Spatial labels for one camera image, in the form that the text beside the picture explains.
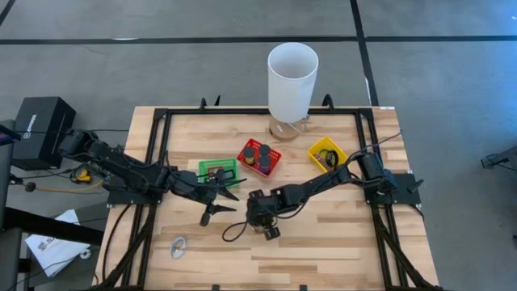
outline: wooden tabletop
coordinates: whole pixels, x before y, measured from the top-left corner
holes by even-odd
[[[126,154],[145,159],[155,107],[137,107],[126,143]],[[373,108],[379,140],[399,132],[393,108]],[[239,175],[248,180],[231,188],[241,201],[218,197],[220,205],[237,209],[218,213],[206,227],[199,225],[204,205],[167,193],[158,206],[149,255],[145,289],[384,289],[372,223],[364,202],[364,192],[354,185],[343,185],[311,198],[299,215],[278,223],[282,236],[266,241],[251,227],[235,242],[221,239],[229,225],[244,221],[248,193],[286,183],[303,183],[321,172],[306,150],[320,138],[332,138],[346,153],[359,149],[354,117],[351,115],[311,116],[308,132],[294,141],[279,142],[267,130],[269,116],[259,115],[182,115],[173,116],[168,141],[171,165],[197,171],[201,160],[236,158],[250,138],[267,143],[283,156],[270,179],[239,165]],[[154,157],[158,156],[159,138]],[[385,167],[407,172],[409,163],[402,137],[381,147]],[[360,174],[352,163],[351,171]],[[111,209],[101,254],[123,205]],[[116,229],[107,259],[108,272],[119,262],[128,247],[135,206]],[[401,248],[424,278],[438,284],[422,218],[406,205],[393,207]],[[228,234],[235,235],[236,228]],[[172,259],[169,249],[174,238],[187,239],[187,252]],[[132,283],[136,283],[140,252],[135,256]],[[393,254],[389,251],[393,283],[397,284]],[[96,274],[100,278],[102,256]]]

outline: white cylindrical container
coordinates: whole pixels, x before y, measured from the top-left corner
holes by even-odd
[[[285,43],[267,58],[268,105],[275,119],[294,123],[307,115],[319,60],[309,46]]]

